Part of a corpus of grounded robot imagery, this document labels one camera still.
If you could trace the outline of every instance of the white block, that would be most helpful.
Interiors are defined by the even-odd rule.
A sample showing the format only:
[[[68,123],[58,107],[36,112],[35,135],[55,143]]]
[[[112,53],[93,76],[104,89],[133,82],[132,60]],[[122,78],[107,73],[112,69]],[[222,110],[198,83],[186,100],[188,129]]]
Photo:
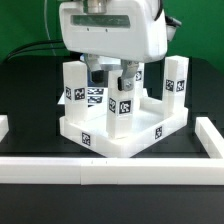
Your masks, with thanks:
[[[0,183],[80,184],[81,160],[0,158]]]
[[[118,77],[122,71],[109,72],[108,109],[106,130],[111,138],[127,137],[132,129],[134,89],[118,90]]]
[[[184,107],[189,59],[180,56],[165,59],[163,103],[164,117]]]
[[[210,158],[224,159],[224,139],[207,117],[196,119],[195,133]]]
[[[138,71],[135,75],[134,111],[139,110],[140,99],[143,97],[144,94],[147,93],[146,89],[145,89],[145,92],[143,90],[144,71],[145,71],[145,64],[144,63],[139,63],[139,68],[138,68]]]
[[[71,123],[80,124],[86,120],[87,100],[87,67],[75,61],[63,64],[65,116]]]
[[[81,166],[81,184],[116,184],[117,159],[86,159]]]
[[[9,131],[8,118],[6,115],[0,115],[0,142]]]

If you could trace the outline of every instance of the green background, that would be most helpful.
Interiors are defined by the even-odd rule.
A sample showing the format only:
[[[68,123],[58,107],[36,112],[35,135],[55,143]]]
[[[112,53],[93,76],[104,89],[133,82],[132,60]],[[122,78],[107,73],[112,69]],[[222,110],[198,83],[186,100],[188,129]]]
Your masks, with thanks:
[[[51,39],[61,38],[58,19],[60,3],[48,0]],[[224,74],[224,0],[164,0],[164,4],[166,14],[183,23],[169,44],[168,55],[206,59]],[[21,45],[47,39],[43,11],[44,0],[1,0],[0,60]],[[35,54],[52,55],[52,52]]]

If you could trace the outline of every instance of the black table surface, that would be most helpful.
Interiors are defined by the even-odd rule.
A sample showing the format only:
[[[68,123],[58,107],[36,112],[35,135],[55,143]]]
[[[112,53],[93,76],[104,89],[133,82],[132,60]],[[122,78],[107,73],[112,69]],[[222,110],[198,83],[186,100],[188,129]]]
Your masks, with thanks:
[[[0,114],[10,131],[1,156],[102,156],[60,136],[57,105],[64,57],[24,56],[0,66]],[[163,62],[146,64],[145,87],[161,99]],[[224,76],[190,59],[185,105],[188,124],[134,158],[207,158],[194,133],[209,117],[224,135]],[[0,185],[0,223],[223,223],[224,186]]]

